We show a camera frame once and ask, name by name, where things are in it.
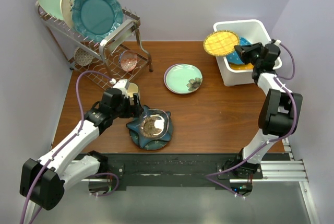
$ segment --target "yellow plate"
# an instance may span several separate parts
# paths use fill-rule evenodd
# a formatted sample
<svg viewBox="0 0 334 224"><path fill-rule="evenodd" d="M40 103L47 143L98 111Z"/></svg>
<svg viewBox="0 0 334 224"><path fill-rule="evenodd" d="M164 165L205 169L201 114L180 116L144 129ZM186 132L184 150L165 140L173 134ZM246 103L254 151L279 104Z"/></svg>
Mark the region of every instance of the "yellow plate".
<svg viewBox="0 0 334 224"><path fill-rule="evenodd" d="M234 51L234 46L239 45L239 36L232 31L220 30L206 37L204 50L214 56L225 56Z"/></svg>
<svg viewBox="0 0 334 224"><path fill-rule="evenodd" d="M234 64L230 64L230 68L236 71L241 71L241 70L252 70L253 69L253 65L251 63L247 64L247 65L234 65Z"/></svg>

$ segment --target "pink bowl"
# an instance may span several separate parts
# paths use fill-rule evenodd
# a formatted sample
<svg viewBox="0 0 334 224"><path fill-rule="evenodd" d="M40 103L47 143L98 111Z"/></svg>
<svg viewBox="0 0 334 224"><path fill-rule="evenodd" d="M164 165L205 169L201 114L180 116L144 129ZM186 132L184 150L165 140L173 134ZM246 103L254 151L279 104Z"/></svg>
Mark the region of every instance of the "pink bowl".
<svg viewBox="0 0 334 224"><path fill-rule="evenodd" d="M124 71L130 72L135 69L138 63L138 56L136 52L132 50L126 50L120 55L118 63Z"/></svg>

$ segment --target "wooden tabletop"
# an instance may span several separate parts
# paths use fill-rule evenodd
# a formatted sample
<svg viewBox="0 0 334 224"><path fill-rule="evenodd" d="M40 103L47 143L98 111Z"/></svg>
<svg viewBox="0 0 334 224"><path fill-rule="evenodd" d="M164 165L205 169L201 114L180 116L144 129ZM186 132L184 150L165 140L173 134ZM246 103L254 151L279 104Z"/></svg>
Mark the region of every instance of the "wooden tabletop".
<svg viewBox="0 0 334 224"><path fill-rule="evenodd" d="M144 42L152 55L154 72L148 68L134 81L140 89L141 104L170 111L174 124L173 138L155 152L239 152L258 130L257 120L265 95L254 84L226 87L223 84L216 58L208 55L202 42ZM137 49L135 42L125 44ZM203 75L201 87L188 95L176 95L164 85L164 72L173 64L197 66ZM75 93L78 77L73 72L54 146L65 138L80 120ZM80 82L80 96L84 111L101 100L103 90L84 77ZM125 124L130 119L116 119L84 152L148 152L131 140ZM283 152L282 142L271 152Z"/></svg>

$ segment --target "flower design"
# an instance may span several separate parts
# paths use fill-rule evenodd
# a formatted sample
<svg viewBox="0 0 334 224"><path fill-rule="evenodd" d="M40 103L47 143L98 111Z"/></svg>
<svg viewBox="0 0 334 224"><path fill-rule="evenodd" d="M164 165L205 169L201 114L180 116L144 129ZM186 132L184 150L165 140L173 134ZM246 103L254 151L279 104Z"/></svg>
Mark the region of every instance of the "flower design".
<svg viewBox="0 0 334 224"><path fill-rule="evenodd" d="M72 11L72 6L73 6L72 0L69 0L69 5L71 6L71 10L70 11Z"/></svg>
<svg viewBox="0 0 334 224"><path fill-rule="evenodd" d="M187 87L189 87L188 91L196 91L199 88L200 84L202 84L202 80L202 78L195 78L189 80L189 84L187 84Z"/></svg>

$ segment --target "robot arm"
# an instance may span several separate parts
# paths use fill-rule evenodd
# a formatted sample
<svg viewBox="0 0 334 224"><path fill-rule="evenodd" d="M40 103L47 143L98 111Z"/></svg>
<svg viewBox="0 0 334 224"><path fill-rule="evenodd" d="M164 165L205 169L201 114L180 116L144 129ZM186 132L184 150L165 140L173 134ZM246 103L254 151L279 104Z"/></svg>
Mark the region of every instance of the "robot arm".
<svg viewBox="0 0 334 224"><path fill-rule="evenodd" d="M255 84L265 93L266 100L259 116L258 132L228 167L242 162L264 143L267 143L265 147L253 155L246 163L233 171L236 176L247 177L255 173L263 156L275 143L269 142L269 140L285 136L293 125L294 113L290 97L282 89L284 85L277 78L276 72L273 70L275 60L280 54L280 49L274 42L273 40L265 46L261 43L256 43L247 46L236 45L234 47L240 59L245 64L253 64L252 78ZM288 92L291 93L295 101L297 109L297 119L295 120L298 122L303 97L301 94L293 93L290 90Z"/></svg>
<svg viewBox="0 0 334 224"><path fill-rule="evenodd" d="M89 143L110 127L114 119L140 117L143 108L139 96L135 93L134 102L130 101L128 87L128 80L118 81L113 88L104 92L102 100L96 102L85 114L84 121L80 121L54 149L37 161L27 160L22 168L20 194L27 196L32 182L47 164L33 188L30 200L50 210L59 203L66 189L97 172L107 172L108 159L95 151L74 164L70 163Z"/></svg>

